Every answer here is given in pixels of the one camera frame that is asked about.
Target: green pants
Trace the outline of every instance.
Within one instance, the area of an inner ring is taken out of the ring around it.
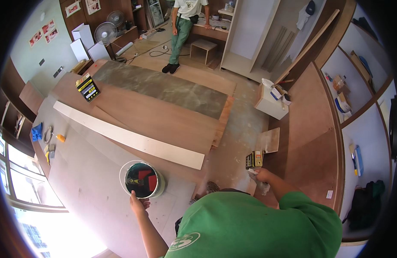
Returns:
[[[180,17],[177,17],[175,24],[178,33],[171,37],[171,56],[168,61],[168,63],[172,65],[177,65],[179,63],[178,57],[180,56],[181,49],[190,34],[191,27],[193,27],[193,23],[191,21]]]

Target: paint can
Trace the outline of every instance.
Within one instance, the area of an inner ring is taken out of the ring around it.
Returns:
[[[150,178],[156,178],[154,189],[149,188],[150,183],[153,183]],[[131,190],[135,190],[138,199],[158,197],[165,188],[165,179],[162,174],[150,164],[140,160],[129,161],[123,165],[119,171],[119,181],[129,195],[131,195]]]

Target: hand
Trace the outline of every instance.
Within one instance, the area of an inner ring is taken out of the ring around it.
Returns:
[[[258,169],[254,169],[254,171],[258,173],[256,176],[257,180],[265,183],[269,182],[269,178],[272,173],[268,171],[266,168],[258,168]]]
[[[140,215],[147,215],[148,213],[146,209],[150,207],[150,199],[137,199],[137,196],[135,195],[135,191],[131,191],[131,198],[129,199],[129,203],[131,204],[131,209],[134,212],[136,216]]]

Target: man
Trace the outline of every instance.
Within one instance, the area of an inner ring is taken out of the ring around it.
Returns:
[[[173,36],[171,37],[171,56],[168,64],[162,69],[163,73],[170,72],[170,74],[174,74],[180,68],[178,57],[184,42],[190,34],[193,22],[197,23],[198,15],[201,13],[201,5],[204,5],[205,11],[204,28],[209,30],[211,29],[209,22],[210,8],[207,0],[175,0],[172,11]]]
[[[133,192],[131,208],[148,257],[335,257],[342,241],[336,212],[267,169],[256,172],[270,184],[280,209],[234,189],[210,193],[185,211],[170,247],[148,218],[148,199]]]

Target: white t-shirt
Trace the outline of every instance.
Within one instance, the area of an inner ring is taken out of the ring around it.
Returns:
[[[181,18],[190,20],[191,16],[201,13],[201,5],[207,5],[207,0],[175,0],[174,7],[179,8]]]

